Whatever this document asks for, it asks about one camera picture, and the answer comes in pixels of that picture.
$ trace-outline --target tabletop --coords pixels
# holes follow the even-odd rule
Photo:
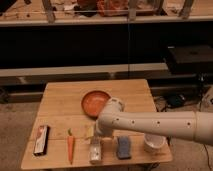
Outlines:
[[[29,137],[21,168],[48,169],[92,167],[89,162],[90,142],[85,140],[86,129],[95,120],[86,116],[81,108],[83,96],[93,90],[102,90],[111,97],[125,102],[126,112],[156,111],[148,83],[144,79],[106,80],[49,83],[46,86],[35,123]],[[33,155],[36,132],[39,125],[50,126],[47,154]],[[73,163],[68,160],[67,130],[71,128],[76,137]],[[131,159],[116,157],[117,136],[127,135],[131,140]],[[143,133],[116,130],[113,139],[102,140],[102,163],[100,166],[168,162],[172,155],[167,144],[156,154],[143,149]]]

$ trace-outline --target blue sponge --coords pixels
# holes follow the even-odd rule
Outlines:
[[[127,136],[119,136],[117,137],[118,147],[117,147],[117,157],[119,159],[130,159],[130,147],[131,141]]]

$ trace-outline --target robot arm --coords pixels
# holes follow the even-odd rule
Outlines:
[[[122,112],[123,103],[111,98],[96,122],[96,134],[112,136],[114,129],[175,137],[213,146],[213,113]]]

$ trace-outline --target orange bowl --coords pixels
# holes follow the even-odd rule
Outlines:
[[[106,92],[95,90],[83,97],[81,106],[88,116],[97,118],[109,99],[110,95]]]

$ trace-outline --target carrot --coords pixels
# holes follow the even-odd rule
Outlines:
[[[68,145],[68,159],[72,164],[73,161],[73,151],[74,151],[74,144],[75,144],[75,137],[72,135],[71,130],[68,130],[69,136],[67,137],[67,145]]]

